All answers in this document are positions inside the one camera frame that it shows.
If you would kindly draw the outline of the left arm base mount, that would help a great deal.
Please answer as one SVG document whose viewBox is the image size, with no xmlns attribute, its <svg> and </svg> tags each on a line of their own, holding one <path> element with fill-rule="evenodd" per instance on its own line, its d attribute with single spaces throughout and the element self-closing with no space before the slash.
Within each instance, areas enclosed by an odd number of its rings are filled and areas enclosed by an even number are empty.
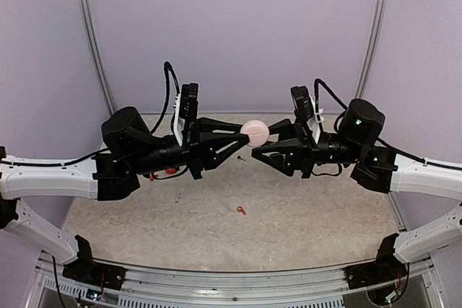
<svg viewBox="0 0 462 308">
<path fill-rule="evenodd" d="M 78 251 L 76 260 L 64 265 L 63 276 L 72 280 L 98 286 L 103 289 L 121 290 L 126 269 L 95 261 L 90 243 L 76 235 Z"/>
</svg>

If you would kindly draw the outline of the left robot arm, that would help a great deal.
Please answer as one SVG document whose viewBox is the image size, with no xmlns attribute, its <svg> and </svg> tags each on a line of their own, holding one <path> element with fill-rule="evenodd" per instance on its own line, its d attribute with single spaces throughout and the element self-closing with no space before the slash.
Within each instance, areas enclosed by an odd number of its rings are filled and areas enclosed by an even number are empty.
<svg viewBox="0 0 462 308">
<path fill-rule="evenodd" d="M 198 180 L 214 170 L 250 139 L 238 124 L 189 115 L 172 135 L 154 136 L 135 107 L 117 111 L 102 125 L 106 147 L 80 159 L 28 162 L 1 151 L 1 229 L 39 244 L 87 283 L 101 267 L 90 244 L 68 236 L 37 215 L 26 197 L 67 196 L 119 201 L 140 187 L 139 177 L 186 167 Z"/>
</svg>

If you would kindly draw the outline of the pink earbud charging case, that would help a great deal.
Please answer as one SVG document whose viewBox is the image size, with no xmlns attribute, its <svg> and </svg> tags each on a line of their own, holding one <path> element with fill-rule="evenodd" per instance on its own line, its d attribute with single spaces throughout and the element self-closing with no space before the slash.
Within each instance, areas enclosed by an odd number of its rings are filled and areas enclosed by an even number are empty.
<svg viewBox="0 0 462 308">
<path fill-rule="evenodd" d="M 269 127 L 261 120 L 245 122 L 240 129 L 240 133 L 248 136 L 248 146 L 252 148 L 263 146 L 270 136 Z"/>
</svg>

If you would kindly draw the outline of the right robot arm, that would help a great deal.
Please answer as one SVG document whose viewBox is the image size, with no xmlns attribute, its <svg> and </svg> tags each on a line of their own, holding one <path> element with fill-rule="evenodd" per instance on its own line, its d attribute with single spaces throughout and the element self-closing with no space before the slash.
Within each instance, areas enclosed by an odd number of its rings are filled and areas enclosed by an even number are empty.
<svg viewBox="0 0 462 308">
<path fill-rule="evenodd" d="M 314 138 L 307 123 L 285 120 L 275 125 L 279 138 L 252 150 L 252 157 L 284 175 L 313 176 L 314 166 L 352 165 L 351 178 L 364 189 L 385 193 L 420 193 L 461 200 L 461 166 L 404 155 L 376 143 L 385 116 L 366 100 L 354 99 L 335 133 Z"/>
</svg>

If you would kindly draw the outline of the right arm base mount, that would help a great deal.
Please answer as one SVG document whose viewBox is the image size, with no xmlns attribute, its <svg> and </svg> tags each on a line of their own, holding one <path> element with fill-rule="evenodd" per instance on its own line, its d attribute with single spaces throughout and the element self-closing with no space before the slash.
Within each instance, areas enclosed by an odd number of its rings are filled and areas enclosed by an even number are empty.
<svg viewBox="0 0 462 308">
<path fill-rule="evenodd" d="M 385 237 L 374 260 L 345 267 L 344 274 L 349 289 L 373 286 L 408 275 L 407 264 L 394 256 L 394 244 L 397 238 L 398 233 Z"/>
</svg>

